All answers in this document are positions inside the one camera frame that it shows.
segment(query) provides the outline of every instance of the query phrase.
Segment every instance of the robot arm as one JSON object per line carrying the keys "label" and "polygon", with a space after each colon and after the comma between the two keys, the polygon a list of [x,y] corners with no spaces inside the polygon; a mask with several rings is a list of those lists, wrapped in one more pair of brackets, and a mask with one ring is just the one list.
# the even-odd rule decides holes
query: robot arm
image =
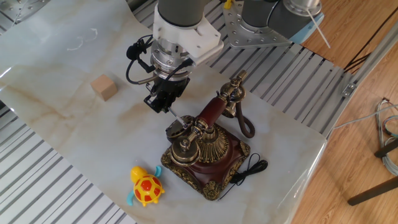
{"label": "robot arm", "polygon": [[[133,84],[146,84],[150,95],[144,102],[157,113],[170,111],[188,85],[192,70],[215,58],[224,47],[221,34],[204,17],[209,1],[159,0],[153,34],[147,41],[141,38],[127,51],[132,63],[137,60],[147,73],[152,73],[152,77],[134,82],[128,74],[131,63],[126,76]],[[235,40],[231,46],[236,49],[289,45],[292,41],[300,44],[315,30],[309,25],[312,21],[308,12],[323,18],[319,0],[245,0],[244,5],[238,1],[233,7],[235,10],[224,9],[224,14],[228,35]],[[139,58],[149,47],[151,66]]]}
{"label": "robot arm", "polygon": [[141,40],[141,52],[151,48],[148,66],[136,57],[134,45],[127,51],[127,56],[136,59],[153,77],[142,82],[147,84],[150,95],[144,100],[156,112],[168,112],[172,103],[180,97],[189,83],[192,70],[216,57],[223,49],[221,34],[203,15],[209,0],[159,0],[155,7],[153,42]]}

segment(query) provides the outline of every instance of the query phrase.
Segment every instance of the black power cable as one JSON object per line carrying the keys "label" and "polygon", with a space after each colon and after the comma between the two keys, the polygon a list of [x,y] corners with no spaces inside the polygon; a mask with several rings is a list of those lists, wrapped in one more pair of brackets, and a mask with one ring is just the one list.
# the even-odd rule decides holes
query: black power cable
{"label": "black power cable", "polygon": [[362,58],[360,58],[360,59],[357,59],[357,60],[355,60],[356,59],[356,57],[358,57],[359,55],[360,55],[360,53],[366,48],[366,46],[368,46],[369,45],[369,43],[373,40],[373,38],[376,36],[376,34],[381,30],[381,28],[388,22],[388,20],[390,20],[391,19],[391,17],[396,13],[398,11],[398,7],[396,7],[396,9],[387,17],[387,19],[386,20],[384,20],[384,22],[379,26],[379,28],[375,31],[375,33],[371,36],[371,38],[365,43],[365,45],[363,45],[363,47],[361,48],[361,50],[359,50],[359,52],[353,57],[353,59],[351,59],[351,61],[350,62],[348,62],[348,64],[345,66],[345,68],[344,68],[344,70],[346,71],[346,72],[348,72],[349,70],[351,70],[351,69],[353,69],[354,67],[356,67],[356,66],[358,66],[360,63],[357,63],[356,65],[354,65],[354,66],[352,66],[354,63],[356,63],[358,60],[361,60],[362,58],[365,58],[365,60],[369,57],[369,55],[371,54],[371,53],[369,53],[369,54],[367,54],[367,55],[365,55],[365,56],[363,56]]}
{"label": "black power cable", "polygon": [[[252,167],[250,167],[251,159],[254,155],[257,155],[259,157],[259,160]],[[229,188],[228,191],[225,192],[225,194],[222,197],[220,197],[218,200],[221,200],[226,194],[228,194],[228,192],[235,185],[240,186],[244,182],[247,176],[264,171],[267,167],[268,167],[268,162],[265,161],[264,159],[260,160],[260,155],[258,153],[253,153],[249,158],[248,169],[243,171],[242,173],[237,172],[235,173],[235,175],[232,176],[230,183],[234,185],[232,185],[232,187]]]}

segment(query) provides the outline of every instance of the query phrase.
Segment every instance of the blue turtle fin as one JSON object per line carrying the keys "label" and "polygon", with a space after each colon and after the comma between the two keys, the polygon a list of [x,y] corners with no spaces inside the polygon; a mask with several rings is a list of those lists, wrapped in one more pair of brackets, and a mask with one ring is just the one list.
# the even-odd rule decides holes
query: blue turtle fin
{"label": "blue turtle fin", "polygon": [[162,168],[160,166],[156,166],[155,177],[159,178],[162,175]]}
{"label": "blue turtle fin", "polygon": [[129,195],[127,195],[127,204],[132,206],[132,199],[134,198],[134,190],[132,190]]}

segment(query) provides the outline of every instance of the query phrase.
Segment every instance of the metal frame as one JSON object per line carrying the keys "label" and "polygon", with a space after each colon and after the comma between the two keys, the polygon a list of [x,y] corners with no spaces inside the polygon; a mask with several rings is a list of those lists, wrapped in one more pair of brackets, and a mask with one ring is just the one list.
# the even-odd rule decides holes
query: metal frame
{"label": "metal frame", "polygon": [[[378,158],[382,158],[386,156],[387,153],[391,152],[392,150],[398,148],[398,139],[392,141],[391,143],[387,144],[380,150],[374,153],[374,155]],[[394,190],[398,188],[398,177],[393,179],[387,180],[386,182],[379,184],[365,192],[362,192],[354,197],[351,197],[348,200],[348,204],[351,206],[357,205],[359,203],[365,202],[371,198],[377,197],[381,194],[384,194],[390,190]]]}

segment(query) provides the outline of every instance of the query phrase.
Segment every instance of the wooden floor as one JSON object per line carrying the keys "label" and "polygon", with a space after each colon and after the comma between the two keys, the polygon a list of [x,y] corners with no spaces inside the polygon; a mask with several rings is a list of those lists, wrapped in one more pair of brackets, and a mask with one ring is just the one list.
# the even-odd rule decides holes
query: wooden floor
{"label": "wooden floor", "polygon": [[[384,20],[398,7],[398,0],[321,0],[325,18],[321,29],[331,49],[318,32],[308,38],[303,46],[344,68],[365,45]],[[374,50],[381,39],[398,21],[398,13],[389,19],[374,40],[360,55]]]}
{"label": "wooden floor", "polygon": [[[383,97],[398,104],[398,44],[359,86],[338,125],[373,113]],[[392,114],[398,114],[398,111],[387,111],[381,118]],[[375,118],[336,129],[292,223],[398,223],[398,189],[354,207],[346,202],[350,197],[393,178],[382,161],[373,156],[378,149]],[[398,149],[391,154],[397,163]]]}

